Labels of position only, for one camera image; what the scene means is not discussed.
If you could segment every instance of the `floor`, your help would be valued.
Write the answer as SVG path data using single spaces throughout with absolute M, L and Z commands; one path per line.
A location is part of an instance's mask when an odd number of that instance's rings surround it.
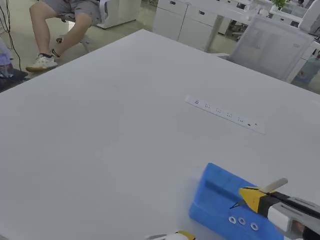
M 24 70 L 26 66 L 33 63 L 38 53 L 29 15 L 29 7 L 35 2 L 36 0 L 9 1 L 11 12 L 11 35 L 13 37 L 15 48 L 21 57 L 22 70 Z M 91 27 L 88 30 L 87 35 L 96 41 L 96 43 L 91 46 L 92 50 L 101 48 L 140 29 L 152 31 L 155 14 L 156 7 L 147 3 L 142 3 L 140 13 L 136 21 L 125 23 L 109 29 Z M 51 44 L 55 44 L 55 39 L 59 35 L 67 33 L 68 30 L 73 26 L 73 23 L 64 23 L 57 18 L 49 19 L 47 23 L 51 31 Z M 3 33 L 1 37 L 6 43 L 9 43 L 9 38 L 6 33 Z M 235 45 L 235 41 L 222 35 L 217 35 L 212 42 L 209 51 L 212 53 L 231 53 Z M 63 65 L 85 54 L 86 52 L 83 46 L 78 44 L 63 55 L 63 57 L 59 60 L 59 64 Z M 13 57 L 14 59 L 12 63 L 14 67 L 18 68 L 18 58 L 16 55 L 14 55 L 14 53 Z M 36 77 L 36 75 L 30 74 L 29 77 L 33 78 Z M 294 82 L 293 84 L 320 94 L 320 74 L 316 75 L 309 85 L 299 84 L 298 82 Z

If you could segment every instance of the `power outlet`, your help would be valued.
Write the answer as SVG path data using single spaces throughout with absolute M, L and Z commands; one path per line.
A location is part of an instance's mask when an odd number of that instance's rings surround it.
M 239 116 L 238 114 L 236 114 L 234 112 L 224 110 L 221 107 L 217 107 L 213 104 L 210 104 L 205 100 L 201 100 L 199 98 L 195 98 L 195 97 L 188 95 L 185 98 L 185 101 L 188 104 L 191 104 L 192 106 L 195 106 L 197 108 L 205 110 L 205 111 L 207 111 L 211 114 L 217 115 L 221 118 L 227 119 L 233 123 L 236 123 L 238 125 L 241 125 L 241 126 L 247 128 L 247 129 L 251 129 L 251 130 L 253 130 L 257 133 L 260 133 L 260 134 L 266 134 L 265 127 L 262 124 L 257 123 L 254 120 L 250 120 L 246 117 Z

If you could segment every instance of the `gray shorts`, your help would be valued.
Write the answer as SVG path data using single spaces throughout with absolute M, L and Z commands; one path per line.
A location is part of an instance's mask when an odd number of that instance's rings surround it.
M 74 13 L 74 16 L 85 13 L 92 18 L 92 25 L 101 22 L 99 2 L 97 0 L 42 0 L 49 5 L 57 14 L 65 15 Z

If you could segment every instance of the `blue foam block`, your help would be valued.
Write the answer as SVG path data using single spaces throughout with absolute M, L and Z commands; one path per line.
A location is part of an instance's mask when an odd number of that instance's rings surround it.
M 247 205 L 230 209 L 242 199 L 239 188 L 250 186 L 254 185 L 209 163 L 189 209 L 190 218 L 228 240 L 283 240 L 284 236 L 267 218 Z M 234 217 L 236 223 L 231 223 L 229 217 Z M 244 225 L 239 223 L 239 218 L 245 220 Z M 255 223 L 258 230 L 253 230 L 251 223 Z

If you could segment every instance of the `white chair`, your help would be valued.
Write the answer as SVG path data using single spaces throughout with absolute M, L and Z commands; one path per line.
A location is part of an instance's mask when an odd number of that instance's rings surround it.
M 313 41 L 311 35 L 296 27 L 256 15 L 230 55 L 214 55 L 288 81 L 290 73 Z
M 117 14 L 115 11 L 108 11 L 108 9 L 112 9 L 114 5 L 118 5 L 119 0 L 99 0 L 99 10 L 100 10 L 100 16 L 101 16 L 101 22 L 98 24 L 105 24 L 109 19 L 112 19 L 113 14 Z M 75 22 L 75 14 L 74 13 L 67 13 L 65 15 L 61 15 L 58 17 L 61 19 L 64 23 L 66 21 Z M 65 37 L 65 34 L 60 35 L 57 39 L 57 43 L 62 43 L 63 39 Z M 90 39 L 87 35 L 84 36 L 84 38 L 80 41 L 80 43 L 83 45 L 84 49 L 87 53 L 90 52 L 89 45 L 93 44 L 95 41 Z

